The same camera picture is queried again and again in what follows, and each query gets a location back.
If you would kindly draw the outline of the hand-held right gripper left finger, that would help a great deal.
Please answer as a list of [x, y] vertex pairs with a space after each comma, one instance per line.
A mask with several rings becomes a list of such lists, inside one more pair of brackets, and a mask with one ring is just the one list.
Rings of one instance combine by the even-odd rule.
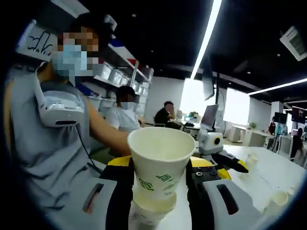
[[64, 208], [46, 217], [56, 230], [126, 230], [133, 184], [132, 158], [115, 158], [99, 178], [74, 188]]

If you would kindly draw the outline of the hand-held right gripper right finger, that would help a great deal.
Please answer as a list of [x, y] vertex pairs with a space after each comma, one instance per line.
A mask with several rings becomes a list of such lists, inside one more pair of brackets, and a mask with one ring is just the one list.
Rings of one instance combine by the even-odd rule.
[[205, 159], [190, 158], [186, 184], [194, 230], [249, 230], [260, 219], [251, 196], [232, 180], [218, 177]]

